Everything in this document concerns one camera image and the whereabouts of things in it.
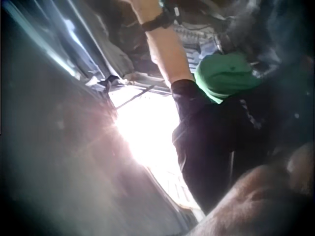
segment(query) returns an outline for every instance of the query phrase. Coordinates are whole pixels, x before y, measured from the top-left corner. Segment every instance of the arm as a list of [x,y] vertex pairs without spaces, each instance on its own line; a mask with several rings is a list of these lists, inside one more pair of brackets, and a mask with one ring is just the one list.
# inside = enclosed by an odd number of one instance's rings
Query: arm
[[[141,24],[158,16],[162,9],[158,0],[128,0]],[[146,32],[150,52],[154,54],[157,65],[166,82],[173,84],[178,80],[192,80],[186,53],[179,36],[171,28],[158,28]]]

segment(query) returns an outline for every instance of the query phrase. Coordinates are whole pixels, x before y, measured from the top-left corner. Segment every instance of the green cloth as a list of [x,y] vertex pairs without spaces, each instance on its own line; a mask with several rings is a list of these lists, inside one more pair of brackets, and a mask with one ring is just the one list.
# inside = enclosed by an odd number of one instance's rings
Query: green cloth
[[239,53],[205,57],[194,76],[198,86],[216,103],[261,83],[260,79],[252,75],[252,68],[246,58]]

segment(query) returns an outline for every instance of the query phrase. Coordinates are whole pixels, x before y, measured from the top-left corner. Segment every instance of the watch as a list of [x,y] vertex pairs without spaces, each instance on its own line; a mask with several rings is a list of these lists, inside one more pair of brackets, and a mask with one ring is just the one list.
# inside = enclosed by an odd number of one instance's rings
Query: watch
[[148,21],[141,25],[144,32],[150,32],[157,28],[168,28],[170,27],[175,20],[175,16],[173,16],[166,8],[163,8],[163,12],[159,14],[154,20]]

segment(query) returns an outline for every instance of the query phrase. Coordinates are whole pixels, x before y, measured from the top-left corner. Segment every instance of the person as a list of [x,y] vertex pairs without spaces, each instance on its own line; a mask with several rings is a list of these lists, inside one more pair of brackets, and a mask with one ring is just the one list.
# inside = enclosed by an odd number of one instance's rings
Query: person
[[[140,24],[162,13],[158,0],[124,1]],[[264,83],[218,104],[196,84],[172,27],[146,31],[146,36],[178,109],[173,143],[183,178],[206,214],[243,173],[265,164],[275,150],[292,151],[314,140],[312,56],[307,57],[308,69],[296,57]]]

